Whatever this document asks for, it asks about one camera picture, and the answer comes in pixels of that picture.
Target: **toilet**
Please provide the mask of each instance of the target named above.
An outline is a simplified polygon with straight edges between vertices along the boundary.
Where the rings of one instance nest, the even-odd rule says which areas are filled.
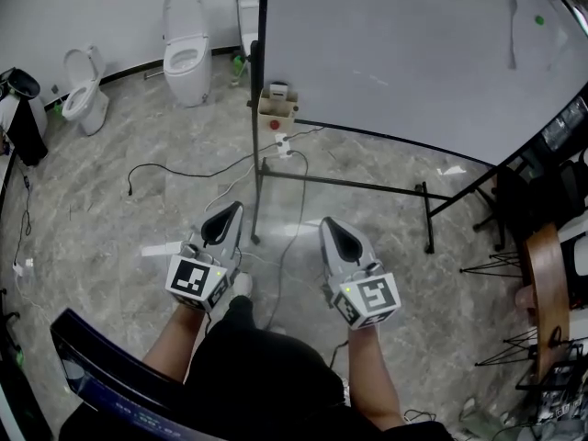
[[[205,103],[212,55],[202,0],[164,1],[164,74],[184,107]]]
[[[258,39],[258,20],[259,0],[237,0],[237,24],[241,35],[241,46],[247,59],[251,55],[251,43]]]
[[[94,45],[67,51],[63,65],[73,90],[63,104],[62,115],[68,121],[79,122],[91,136],[100,130],[107,115],[108,97],[100,90],[106,65]]]

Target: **white cable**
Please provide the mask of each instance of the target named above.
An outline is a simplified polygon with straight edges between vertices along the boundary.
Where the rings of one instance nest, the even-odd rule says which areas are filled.
[[[250,254],[249,252],[241,252],[241,254],[246,254],[247,256],[252,256],[253,258],[257,258],[260,262],[265,263],[266,265],[279,266],[278,263],[274,263],[273,261],[266,261],[263,258],[260,258],[259,256],[257,256],[256,254]]]
[[[18,276],[15,274],[15,286],[17,287],[17,291],[18,294],[20,294],[20,298],[26,302],[28,302],[30,305],[32,305],[33,307],[36,307],[37,309],[39,309],[40,314],[43,316],[43,318],[47,321],[47,323],[49,324],[49,326],[51,326],[51,319],[47,316],[47,313],[45,313],[45,310],[36,302],[33,302],[29,296],[25,296],[22,291],[20,290],[20,286],[18,285]]]
[[[222,193],[222,194],[218,195],[218,196],[217,196],[217,197],[215,197],[215,198],[214,198],[214,199],[213,199],[213,200],[212,200],[212,201],[211,201],[209,204],[207,204],[207,206],[206,206],[206,208],[204,208],[204,210],[205,210],[205,211],[206,211],[206,210],[209,210],[209,207],[210,207],[210,206],[212,206],[212,204],[213,204],[215,201],[217,201],[218,199],[221,199],[223,196],[225,196],[225,195],[226,195],[226,194],[227,194],[229,191],[231,191],[231,188],[232,188],[232,187],[234,187],[234,186],[235,186],[235,184],[236,184],[237,182],[241,181],[241,180],[242,180],[242,179],[244,179],[244,178],[245,178],[247,175],[249,175],[249,174],[251,173],[251,171],[254,169],[254,165],[255,165],[255,164],[252,164],[252,165],[249,167],[249,170],[247,170],[247,173],[246,173],[245,175],[243,175],[243,176],[241,176],[241,177],[237,178],[235,181],[233,181],[233,182],[231,183],[231,185],[230,185],[230,186],[229,186],[229,187],[228,187],[228,188],[225,190],[225,192],[224,192],[224,193]]]

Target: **computer screen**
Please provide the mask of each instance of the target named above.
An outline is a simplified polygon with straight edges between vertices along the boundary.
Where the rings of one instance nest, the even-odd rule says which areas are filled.
[[[195,429],[182,384],[112,344],[74,311],[64,311],[51,336],[71,390],[87,404],[169,440],[217,439]]]

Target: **person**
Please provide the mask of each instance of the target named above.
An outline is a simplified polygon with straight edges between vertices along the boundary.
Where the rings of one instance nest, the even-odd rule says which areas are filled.
[[[343,382],[314,349],[290,336],[255,327],[252,287],[249,275],[237,276],[229,309],[193,356],[205,313],[179,304],[143,359],[147,366],[184,382],[194,394],[201,431],[227,440],[317,435],[452,439],[437,422],[405,424],[376,327],[349,331],[348,407]],[[60,439],[74,439],[79,426],[88,432],[90,418],[87,409],[74,413],[62,427]],[[100,429],[91,430],[96,438],[101,437]]]

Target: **marble tile floor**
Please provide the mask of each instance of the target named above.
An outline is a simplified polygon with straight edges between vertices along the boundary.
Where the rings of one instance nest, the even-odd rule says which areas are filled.
[[[18,261],[32,258],[33,267],[26,267],[18,281],[11,262],[26,200],[18,170],[7,185],[0,276],[8,289],[7,309],[22,316],[12,327],[24,349],[24,370],[55,434],[79,401],[65,387],[49,322],[70,307],[141,358],[175,307],[164,291],[168,257],[141,257],[142,247],[184,239],[191,221],[252,164],[244,161],[211,179],[144,167],[133,174],[133,195],[128,195],[127,174],[137,164],[211,173],[252,151],[247,82],[230,87],[227,57],[215,57],[213,65],[212,96],[205,107],[179,107],[162,76],[144,81],[139,73],[103,86],[110,98],[107,121],[92,137],[50,114],[50,154],[27,171],[32,234],[23,237]],[[262,146],[273,141],[272,132],[260,133]],[[300,136],[292,148],[307,156],[310,175],[407,188],[425,180],[439,194],[457,192],[485,171],[452,155],[337,130]],[[287,160],[272,156],[268,163],[282,171],[304,171],[297,155]],[[260,325],[276,302],[276,262],[296,230],[301,190],[300,181],[265,179],[257,246],[249,240],[253,174],[225,197],[245,206],[242,269],[254,276]],[[457,429],[459,411],[470,396],[491,412],[511,408],[517,398],[514,384],[525,365],[473,365],[498,353],[503,338],[526,329],[526,316],[514,306],[521,282],[458,272],[492,253],[496,231],[491,227],[476,234],[471,229],[487,214],[481,199],[470,195],[435,217],[436,254],[427,255],[421,199],[308,184],[300,235],[286,260],[276,324],[326,360],[345,340],[344,321],[328,310],[319,291],[322,258],[316,232],[324,216],[341,218],[370,237],[398,283],[402,309],[381,325],[380,341],[402,407],[437,413],[451,429]],[[346,376],[345,351],[334,368]]]

